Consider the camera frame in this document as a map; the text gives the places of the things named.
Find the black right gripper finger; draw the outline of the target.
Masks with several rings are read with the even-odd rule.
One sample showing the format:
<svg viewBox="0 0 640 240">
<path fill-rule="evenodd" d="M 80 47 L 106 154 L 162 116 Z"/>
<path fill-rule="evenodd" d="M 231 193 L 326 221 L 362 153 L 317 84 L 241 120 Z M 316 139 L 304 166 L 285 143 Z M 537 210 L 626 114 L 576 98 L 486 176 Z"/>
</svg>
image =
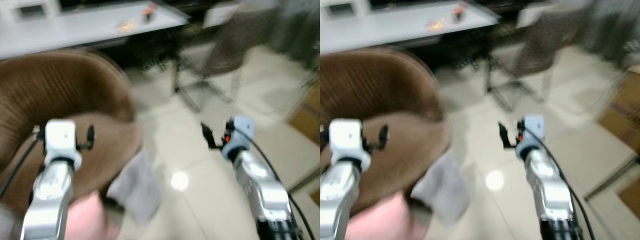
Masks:
<svg viewBox="0 0 640 240">
<path fill-rule="evenodd" d="M 501 139 L 503 148 L 504 149 L 511 149 L 512 148 L 512 144 L 511 144 L 511 142 L 509 140 L 509 135 L 508 135 L 507 128 L 501 122 L 498 122 L 498 128 L 499 128 L 499 137 Z"/>
<path fill-rule="evenodd" d="M 213 131 L 204 122 L 201 122 L 200 126 L 201 126 L 202 137 L 205 139 L 207 147 L 209 149 L 214 149 L 215 148 L 215 138 L 214 138 L 214 135 L 213 135 Z"/>
</svg>

